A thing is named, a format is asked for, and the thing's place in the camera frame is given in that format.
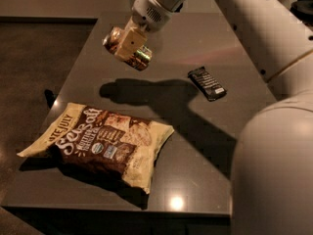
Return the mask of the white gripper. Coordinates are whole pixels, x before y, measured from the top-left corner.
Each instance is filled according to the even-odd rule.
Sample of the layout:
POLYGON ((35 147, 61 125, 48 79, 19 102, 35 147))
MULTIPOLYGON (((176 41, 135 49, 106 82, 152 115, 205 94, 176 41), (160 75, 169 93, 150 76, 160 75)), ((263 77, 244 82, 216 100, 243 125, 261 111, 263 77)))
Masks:
POLYGON ((114 55, 128 60, 147 41, 146 32, 156 32, 171 19, 185 0, 135 0, 132 18, 121 31, 114 55))

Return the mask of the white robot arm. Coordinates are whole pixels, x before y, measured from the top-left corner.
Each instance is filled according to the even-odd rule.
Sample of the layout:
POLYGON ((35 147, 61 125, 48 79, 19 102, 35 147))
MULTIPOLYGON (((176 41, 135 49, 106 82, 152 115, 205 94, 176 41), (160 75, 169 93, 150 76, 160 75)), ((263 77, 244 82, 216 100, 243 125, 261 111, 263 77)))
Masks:
MULTIPOLYGON (((117 46, 126 60, 185 0, 135 0, 117 46)), ((234 153, 232 235, 313 235, 311 31, 278 0, 215 0, 277 103, 255 115, 234 153)))

